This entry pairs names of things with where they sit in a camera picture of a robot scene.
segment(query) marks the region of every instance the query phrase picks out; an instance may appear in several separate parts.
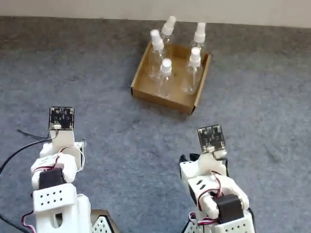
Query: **plastic bottle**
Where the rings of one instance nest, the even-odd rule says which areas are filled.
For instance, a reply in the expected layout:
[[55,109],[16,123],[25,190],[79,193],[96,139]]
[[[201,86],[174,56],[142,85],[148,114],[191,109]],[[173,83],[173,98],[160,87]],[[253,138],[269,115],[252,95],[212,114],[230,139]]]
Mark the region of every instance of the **plastic bottle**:
[[194,38],[190,44],[191,48],[199,48],[201,51],[201,57],[206,52],[205,46],[205,25],[206,23],[198,23]]
[[181,89],[188,95],[194,94],[199,86],[203,68],[201,65],[200,49],[194,47],[191,49],[189,62],[186,66],[185,76],[181,83]]
[[149,77],[157,81],[158,72],[160,70],[163,59],[166,57],[164,43],[160,37],[159,30],[155,29],[150,32],[153,49],[149,53]]
[[162,61],[159,72],[160,85],[158,87],[157,95],[169,99],[172,94],[172,61],[168,58]]
[[164,43],[164,48],[166,51],[166,55],[168,58],[172,58],[173,56],[173,48],[172,43],[174,43],[174,25],[176,23],[176,18],[174,16],[170,16],[166,23],[163,25],[161,30],[161,38]]

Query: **carpet floor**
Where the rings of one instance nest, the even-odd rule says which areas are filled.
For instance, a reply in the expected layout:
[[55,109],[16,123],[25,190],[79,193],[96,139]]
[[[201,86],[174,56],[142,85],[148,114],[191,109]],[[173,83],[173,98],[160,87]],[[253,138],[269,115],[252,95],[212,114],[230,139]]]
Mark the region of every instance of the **carpet floor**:
[[[78,192],[122,233],[179,233],[194,209],[179,156],[200,152],[197,128],[221,124],[257,233],[308,232],[311,30],[208,24],[210,70],[186,116],[130,95],[149,31],[162,23],[0,17],[0,162],[33,141],[17,129],[46,136],[49,107],[74,106],[76,139],[87,141]],[[188,44],[195,27],[178,23],[177,41]],[[17,224],[33,207],[40,150],[25,150],[1,175],[0,210]],[[0,222],[0,232],[17,231]]]

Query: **bottle cap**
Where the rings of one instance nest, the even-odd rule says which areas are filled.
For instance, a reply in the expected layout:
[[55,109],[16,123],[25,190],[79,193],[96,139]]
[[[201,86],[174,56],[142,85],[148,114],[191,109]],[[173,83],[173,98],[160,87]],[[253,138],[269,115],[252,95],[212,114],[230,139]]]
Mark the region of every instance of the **bottle cap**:
[[175,23],[176,18],[174,16],[170,16],[166,23],[163,25],[161,32],[167,36],[172,35]]
[[205,23],[198,23],[194,34],[194,41],[196,43],[203,43],[205,41],[205,25]]
[[191,49],[191,55],[189,58],[189,66],[199,67],[201,64],[201,50],[197,47]]
[[172,74],[172,61],[168,58],[163,59],[160,71],[163,75],[170,76]]
[[151,35],[151,42],[154,50],[162,50],[164,49],[164,43],[160,36],[160,32],[157,29],[154,29],[150,32]]

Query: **cardboard box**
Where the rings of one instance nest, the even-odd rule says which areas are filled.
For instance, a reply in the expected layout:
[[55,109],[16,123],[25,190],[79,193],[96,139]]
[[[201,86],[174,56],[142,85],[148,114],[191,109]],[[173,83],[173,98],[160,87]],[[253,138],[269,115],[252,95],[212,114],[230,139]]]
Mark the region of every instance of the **cardboard box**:
[[184,68],[189,60],[190,48],[181,45],[172,45],[173,47],[173,84],[172,97],[170,100],[158,97],[155,95],[157,85],[148,77],[148,57],[152,49],[152,44],[149,43],[147,49],[141,59],[137,72],[134,76],[131,93],[132,96],[141,100],[163,105],[172,109],[176,109],[182,113],[191,115],[198,105],[202,88],[206,79],[210,55],[205,54],[203,61],[203,74],[199,83],[197,92],[193,95],[187,95],[182,92],[180,85],[184,73]]

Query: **white wall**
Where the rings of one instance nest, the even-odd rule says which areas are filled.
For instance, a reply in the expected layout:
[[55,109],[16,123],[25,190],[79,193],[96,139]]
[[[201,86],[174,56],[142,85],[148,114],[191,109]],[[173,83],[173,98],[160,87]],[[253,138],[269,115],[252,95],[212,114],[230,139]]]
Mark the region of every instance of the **white wall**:
[[2,16],[166,19],[311,27],[311,0],[0,0]]

